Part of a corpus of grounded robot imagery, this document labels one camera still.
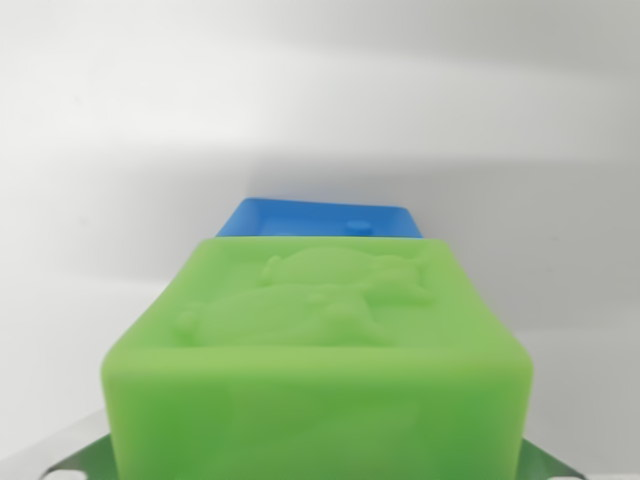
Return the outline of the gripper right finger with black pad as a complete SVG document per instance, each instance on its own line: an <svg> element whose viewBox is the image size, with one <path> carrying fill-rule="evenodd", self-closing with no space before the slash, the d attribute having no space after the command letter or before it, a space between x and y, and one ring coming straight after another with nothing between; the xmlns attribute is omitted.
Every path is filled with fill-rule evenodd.
<svg viewBox="0 0 640 480"><path fill-rule="evenodd" d="M584 474L529 440L523 439L519 456L519 480L547 480L560 477L586 478Z"/></svg>

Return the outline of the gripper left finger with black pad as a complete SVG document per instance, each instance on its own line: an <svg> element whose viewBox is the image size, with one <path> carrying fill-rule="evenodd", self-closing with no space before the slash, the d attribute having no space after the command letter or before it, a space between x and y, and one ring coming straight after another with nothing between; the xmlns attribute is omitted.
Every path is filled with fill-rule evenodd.
<svg viewBox="0 0 640 480"><path fill-rule="evenodd" d="M105 435L48 468L44 480L116 480L111 437Z"/></svg>

